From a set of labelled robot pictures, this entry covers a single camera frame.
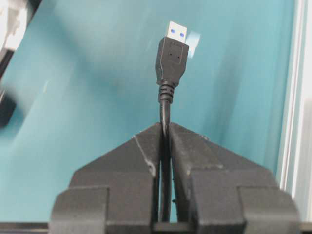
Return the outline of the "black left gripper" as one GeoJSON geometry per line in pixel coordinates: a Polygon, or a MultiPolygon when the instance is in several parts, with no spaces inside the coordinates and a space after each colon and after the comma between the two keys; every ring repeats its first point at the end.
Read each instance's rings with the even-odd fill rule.
{"type": "MultiPolygon", "coordinates": [[[[13,54],[35,15],[40,0],[2,0],[0,2],[0,76],[3,77],[13,54]]],[[[6,126],[16,108],[12,95],[0,87],[0,125],[6,126]]]]}

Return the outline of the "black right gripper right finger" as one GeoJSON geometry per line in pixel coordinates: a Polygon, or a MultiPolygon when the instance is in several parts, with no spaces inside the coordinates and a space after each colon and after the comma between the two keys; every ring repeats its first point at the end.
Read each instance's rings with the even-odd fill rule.
{"type": "Polygon", "coordinates": [[[298,234],[292,197],[267,168],[169,125],[177,218],[198,234],[298,234]]]}

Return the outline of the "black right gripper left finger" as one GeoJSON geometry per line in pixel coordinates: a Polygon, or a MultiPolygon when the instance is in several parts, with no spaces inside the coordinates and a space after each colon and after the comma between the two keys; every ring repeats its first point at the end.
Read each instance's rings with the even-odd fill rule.
{"type": "Polygon", "coordinates": [[[50,217],[52,234],[150,234],[157,219],[161,125],[76,170],[50,217]]]}

